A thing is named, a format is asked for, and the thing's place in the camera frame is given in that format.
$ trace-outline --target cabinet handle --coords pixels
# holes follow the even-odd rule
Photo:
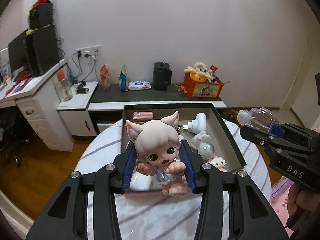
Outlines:
[[[86,126],[87,129],[90,131],[90,127],[88,126],[87,120],[85,120],[84,122],[85,122],[85,126]]]

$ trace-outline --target black countertop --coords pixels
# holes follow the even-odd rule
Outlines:
[[[103,87],[98,84],[91,97],[91,103],[105,102],[135,102],[135,101],[222,101],[220,98],[188,98],[182,91],[178,92],[178,87],[168,86],[167,91],[155,89],[148,90],[129,90],[121,92],[119,85],[111,85],[105,92]]]

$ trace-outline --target doll hair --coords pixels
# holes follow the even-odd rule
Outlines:
[[[139,125],[129,120],[126,121],[127,133],[140,156],[151,153],[157,148],[165,146],[168,142],[180,147],[179,136],[176,128],[179,125],[179,113],[151,120]]]

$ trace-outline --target doll eye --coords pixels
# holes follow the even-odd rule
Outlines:
[[[153,161],[156,161],[158,159],[158,155],[156,154],[151,154],[149,157],[148,157],[149,160],[151,160],[152,162]]]
[[[170,147],[170,148],[167,150],[167,154],[174,154],[175,151],[176,151],[176,148],[175,148],[175,147]]]

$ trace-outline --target kettle handle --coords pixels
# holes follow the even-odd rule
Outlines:
[[[167,72],[167,81],[165,82],[165,84],[166,84],[167,86],[169,86],[169,85],[171,84],[171,77],[172,77],[172,71],[171,71],[171,69],[169,68],[169,69],[168,69],[168,72]]]

